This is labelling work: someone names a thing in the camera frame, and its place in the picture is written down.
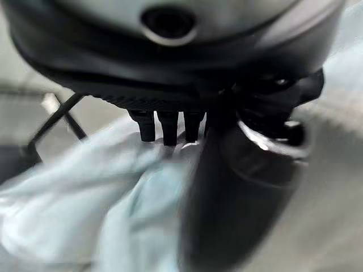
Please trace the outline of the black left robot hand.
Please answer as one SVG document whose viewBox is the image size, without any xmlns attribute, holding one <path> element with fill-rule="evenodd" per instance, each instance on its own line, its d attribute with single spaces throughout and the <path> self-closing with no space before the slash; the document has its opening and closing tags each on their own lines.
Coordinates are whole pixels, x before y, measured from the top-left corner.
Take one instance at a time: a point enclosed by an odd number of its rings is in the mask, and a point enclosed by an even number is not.
<svg viewBox="0 0 363 272">
<path fill-rule="evenodd" d="M 290 200 L 309 154 L 294 109 L 317 99 L 344 1 L 2 1 L 12 41 L 74 96 L 128 110 L 143 141 L 178 113 L 205 143 L 188 188 L 182 271 L 234 271 Z"/>
</svg>

